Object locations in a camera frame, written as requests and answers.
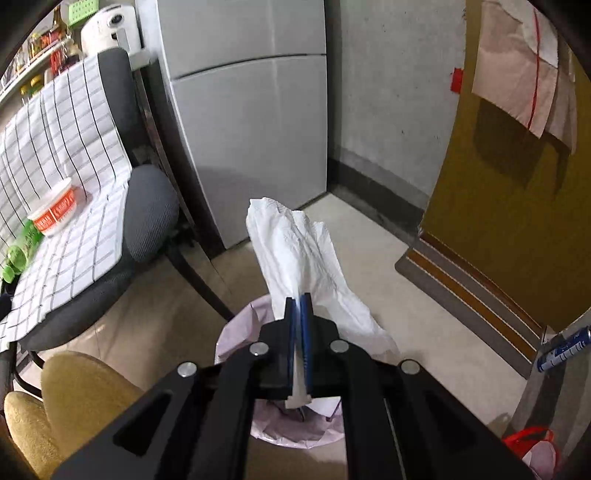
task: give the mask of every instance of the paper cup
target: paper cup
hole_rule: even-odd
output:
[[[72,179],[66,178],[33,204],[27,218],[43,235],[52,236],[61,232],[72,219],[76,205]]]

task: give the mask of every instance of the blue can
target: blue can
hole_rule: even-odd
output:
[[[536,362],[538,372],[545,372],[546,370],[550,370],[550,368],[561,364],[572,356],[575,356],[587,345],[591,345],[591,326],[581,328],[554,350],[538,358],[538,361]]]

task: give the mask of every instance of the white refrigerator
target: white refrigerator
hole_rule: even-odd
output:
[[[326,191],[323,0],[138,0],[190,171],[226,248],[251,198]]]

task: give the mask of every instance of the green bottle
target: green bottle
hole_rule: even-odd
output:
[[[16,275],[22,274],[31,263],[37,248],[43,239],[43,234],[32,221],[26,220],[21,233],[14,243],[8,247],[7,261],[2,270],[2,279],[12,283]]]

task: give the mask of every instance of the tiled floor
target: tiled floor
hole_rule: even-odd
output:
[[[306,212],[312,220],[326,222],[349,287],[396,340],[403,356],[419,360],[480,420],[502,431],[525,380],[394,270],[406,245],[332,195]],[[186,255],[235,311],[267,292],[250,243],[213,262],[199,249],[187,250]],[[213,363],[222,327],[223,320],[166,260],[160,260],[134,281],[95,327],[67,348],[97,356],[148,388],[183,360]],[[23,376],[36,383],[38,374],[37,367],[30,365]],[[344,442],[307,452],[251,442],[247,470],[250,478],[345,478]]]

